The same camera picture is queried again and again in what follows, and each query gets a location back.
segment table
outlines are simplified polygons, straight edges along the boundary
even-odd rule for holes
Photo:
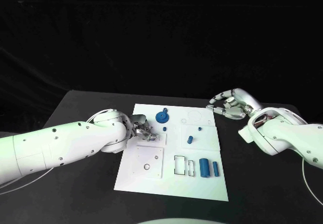
[[[69,91],[44,127],[85,121],[102,109],[129,115],[135,103],[204,107],[207,100]],[[263,106],[298,112],[291,105]],[[112,190],[122,153],[98,152],[0,196],[0,223],[134,224],[170,217],[230,224],[320,223],[321,207],[302,183],[301,158],[291,150],[269,156],[253,143],[246,144],[237,135],[246,120],[214,115],[229,202]],[[323,197],[323,171],[307,165],[305,173],[312,191]]]

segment white board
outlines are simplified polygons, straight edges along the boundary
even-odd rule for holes
[[[167,123],[160,124],[155,121],[155,114],[162,111],[162,108],[167,108],[170,119]],[[206,108],[135,104],[132,114],[145,115],[152,126],[151,132],[160,133],[162,136],[155,142],[142,141],[135,137],[128,140],[113,189],[227,201],[217,131],[212,111]],[[190,145],[186,139],[187,134],[194,136]],[[161,178],[151,177],[147,172],[144,173],[142,162],[138,166],[141,168],[139,172],[142,172],[141,175],[137,176],[131,172],[132,166],[129,168],[129,164],[132,164],[134,158],[138,156],[135,152],[137,147],[162,148]],[[174,174],[175,155],[184,156],[184,175]],[[200,158],[209,160],[209,178],[200,177]],[[193,161],[194,176],[188,176],[188,161]],[[213,161],[217,162],[219,177],[213,175]]]

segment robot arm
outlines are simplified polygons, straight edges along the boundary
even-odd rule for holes
[[[145,116],[141,138],[154,140]],[[119,152],[141,131],[141,123],[116,110],[93,117],[92,123],[73,122],[0,139],[0,184],[40,170],[63,166],[103,152]]]
[[[262,108],[259,102],[242,89],[217,94],[210,99],[210,103],[223,98],[227,98],[224,107],[240,109],[243,115],[248,114],[250,117],[248,125],[237,131],[243,140],[248,143],[253,141],[269,155],[289,148],[312,166],[323,168],[323,125],[308,125],[301,117],[284,108]],[[206,108],[217,113],[212,105]],[[226,111],[222,112],[226,116],[230,111],[226,108],[222,110]],[[237,118],[232,113],[226,117]]]

